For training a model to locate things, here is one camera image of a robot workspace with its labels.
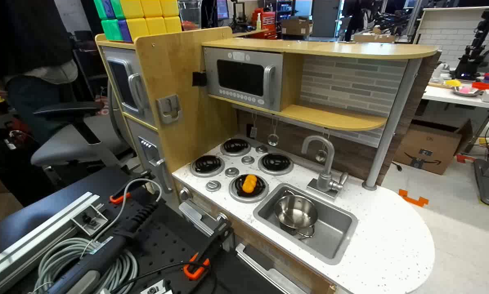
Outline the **orange clamp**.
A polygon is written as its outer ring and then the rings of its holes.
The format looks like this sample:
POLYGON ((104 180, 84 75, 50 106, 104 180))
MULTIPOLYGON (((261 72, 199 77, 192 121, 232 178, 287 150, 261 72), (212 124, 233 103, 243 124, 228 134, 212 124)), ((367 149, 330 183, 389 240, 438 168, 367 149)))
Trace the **orange clamp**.
POLYGON ((210 260, 196 251, 181 268, 181 273, 188 281, 199 281, 209 268, 210 260))

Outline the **front stove burner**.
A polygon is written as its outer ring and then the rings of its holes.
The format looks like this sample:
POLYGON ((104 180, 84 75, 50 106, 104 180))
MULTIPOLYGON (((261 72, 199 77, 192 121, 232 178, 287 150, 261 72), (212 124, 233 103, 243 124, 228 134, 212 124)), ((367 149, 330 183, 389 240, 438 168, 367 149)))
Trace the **front stove burner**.
POLYGON ((268 184, 261 176, 245 173, 230 181, 228 193, 237 201, 256 202, 268 194, 268 184))

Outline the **back stove burner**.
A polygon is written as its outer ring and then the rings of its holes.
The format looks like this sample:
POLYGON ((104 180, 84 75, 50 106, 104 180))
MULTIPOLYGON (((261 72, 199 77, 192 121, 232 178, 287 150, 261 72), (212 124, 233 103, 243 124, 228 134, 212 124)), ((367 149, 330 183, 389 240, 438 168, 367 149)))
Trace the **back stove burner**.
POLYGON ((220 152, 228 157, 245 155, 250 144, 245 139, 228 139, 220 145, 220 152))

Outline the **silver pot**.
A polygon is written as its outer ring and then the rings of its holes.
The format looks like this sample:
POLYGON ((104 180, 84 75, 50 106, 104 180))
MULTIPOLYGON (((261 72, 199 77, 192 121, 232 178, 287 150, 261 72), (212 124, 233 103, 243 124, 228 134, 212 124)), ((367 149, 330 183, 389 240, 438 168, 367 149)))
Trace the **silver pot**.
POLYGON ((286 194, 276 201, 276 217, 287 230, 299 232, 313 225, 317 209, 307 198, 286 194))

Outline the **orange toy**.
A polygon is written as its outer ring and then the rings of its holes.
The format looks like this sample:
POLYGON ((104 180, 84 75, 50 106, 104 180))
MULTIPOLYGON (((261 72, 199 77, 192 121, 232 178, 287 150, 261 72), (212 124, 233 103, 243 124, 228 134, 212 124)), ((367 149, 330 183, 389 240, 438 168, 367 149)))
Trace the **orange toy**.
POLYGON ((243 183, 241 183, 241 191, 250 194, 253 193, 256 188, 256 176, 248 173, 245 178, 243 178, 243 183))

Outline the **colourful foam blocks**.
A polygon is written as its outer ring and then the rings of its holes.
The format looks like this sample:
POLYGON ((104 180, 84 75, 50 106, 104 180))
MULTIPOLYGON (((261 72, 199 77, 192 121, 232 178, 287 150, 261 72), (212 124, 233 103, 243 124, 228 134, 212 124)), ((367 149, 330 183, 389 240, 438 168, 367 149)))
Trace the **colourful foam blocks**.
POLYGON ((93 0, 107 41, 179 33, 178 0, 93 0))

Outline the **toy microwave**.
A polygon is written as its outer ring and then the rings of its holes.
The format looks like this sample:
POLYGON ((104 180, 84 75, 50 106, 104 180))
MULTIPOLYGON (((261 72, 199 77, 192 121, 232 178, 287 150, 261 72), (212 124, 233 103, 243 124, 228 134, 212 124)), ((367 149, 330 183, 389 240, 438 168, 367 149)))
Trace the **toy microwave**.
POLYGON ((279 109, 281 54, 206 47, 204 65, 209 95, 279 109))

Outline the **right stove burner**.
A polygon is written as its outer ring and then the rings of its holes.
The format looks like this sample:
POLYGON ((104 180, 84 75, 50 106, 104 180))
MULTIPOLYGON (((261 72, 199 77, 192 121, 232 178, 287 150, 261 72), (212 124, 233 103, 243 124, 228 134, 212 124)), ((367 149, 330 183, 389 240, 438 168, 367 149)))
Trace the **right stove burner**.
POLYGON ((259 158, 258 168, 268 175, 286 175, 292 170, 292 160, 281 153, 266 153, 259 158))

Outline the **toy kitchen sink basin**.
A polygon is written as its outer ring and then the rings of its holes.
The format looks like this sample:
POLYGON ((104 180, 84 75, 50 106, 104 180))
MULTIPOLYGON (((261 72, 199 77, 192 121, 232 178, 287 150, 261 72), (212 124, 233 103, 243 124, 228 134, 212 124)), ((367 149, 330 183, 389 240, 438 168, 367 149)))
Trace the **toy kitchen sink basin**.
POLYGON ((351 212, 286 183, 258 204, 255 217, 330 264, 341 260, 358 224, 351 212))

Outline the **silver toy faucet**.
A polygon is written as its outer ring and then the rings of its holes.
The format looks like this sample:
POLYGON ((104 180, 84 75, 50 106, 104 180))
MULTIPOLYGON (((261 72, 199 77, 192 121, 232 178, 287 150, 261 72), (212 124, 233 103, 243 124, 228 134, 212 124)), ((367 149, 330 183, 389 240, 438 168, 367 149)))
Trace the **silver toy faucet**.
POLYGON ((317 178, 312 178, 307 186, 320 194, 333 196, 343 189, 348 175, 341 173, 338 181, 333 180, 331 165, 335 158, 335 147, 328 139, 322 135, 307 135, 302 140, 300 152, 305 153, 312 142, 318 142, 325 149, 327 155, 323 157, 323 170, 317 178))

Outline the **left stove burner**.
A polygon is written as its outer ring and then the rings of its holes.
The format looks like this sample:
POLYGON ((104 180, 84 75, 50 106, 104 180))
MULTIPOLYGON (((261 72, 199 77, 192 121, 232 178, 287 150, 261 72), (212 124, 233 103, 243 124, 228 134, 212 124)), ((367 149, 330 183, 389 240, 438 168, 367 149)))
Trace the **left stove burner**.
POLYGON ((223 170, 223 162, 217 155, 202 155, 194 160, 189 171, 194 176, 207 178, 220 173, 223 170))

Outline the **grey office chair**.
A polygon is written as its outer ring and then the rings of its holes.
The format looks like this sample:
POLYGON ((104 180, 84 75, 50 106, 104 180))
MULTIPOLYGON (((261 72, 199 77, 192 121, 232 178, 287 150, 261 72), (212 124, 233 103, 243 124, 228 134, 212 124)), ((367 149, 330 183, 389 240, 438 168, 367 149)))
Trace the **grey office chair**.
POLYGON ((114 111, 101 114, 101 109, 98 101, 73 101, 35 111, 39 117, 63 122, 31 157, 53 184, 68 184, 102 166, 120 166, 130 153, 114 111))

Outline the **toy oven door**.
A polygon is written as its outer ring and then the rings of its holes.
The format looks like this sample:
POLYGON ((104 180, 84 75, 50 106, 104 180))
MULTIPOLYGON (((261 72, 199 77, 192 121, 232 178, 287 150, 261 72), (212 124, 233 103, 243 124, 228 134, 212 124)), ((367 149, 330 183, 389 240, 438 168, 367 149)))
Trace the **toy oven door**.
POLYGON ((137 119, 152 124, 153 114, 148 106, 135 52, 130 49, 104 47, 102 55, 111 78, 114 80, 122 109, 137 119))

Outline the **wooden toy kitchen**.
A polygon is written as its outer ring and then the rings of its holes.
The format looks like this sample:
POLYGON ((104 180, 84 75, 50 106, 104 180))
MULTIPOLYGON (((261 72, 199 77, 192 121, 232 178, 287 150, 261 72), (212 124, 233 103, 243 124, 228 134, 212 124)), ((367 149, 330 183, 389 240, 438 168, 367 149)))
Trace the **wooden toy kitchen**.
POLYGON ((382 186, 430 46, 235 37, 96 39, 142 163, 192 220, 219 212, 282 292, 408 294, 431 274, 420 214, 382 186))

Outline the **aluminium rail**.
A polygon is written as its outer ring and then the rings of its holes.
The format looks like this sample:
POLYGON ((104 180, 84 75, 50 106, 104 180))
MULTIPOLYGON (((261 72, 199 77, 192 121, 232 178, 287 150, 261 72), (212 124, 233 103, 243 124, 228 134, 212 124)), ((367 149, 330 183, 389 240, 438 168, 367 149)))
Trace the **aluminium rail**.
POLYGON ((98 194, 84 193, 6 247, 0 253, 0 294, 22 279, 37 264, 39 258, 60 240, 75 233, 91 235, 96 232, 98 227, 83 227, 81 217, 89 211, 98 212, 98 202, 98 194))

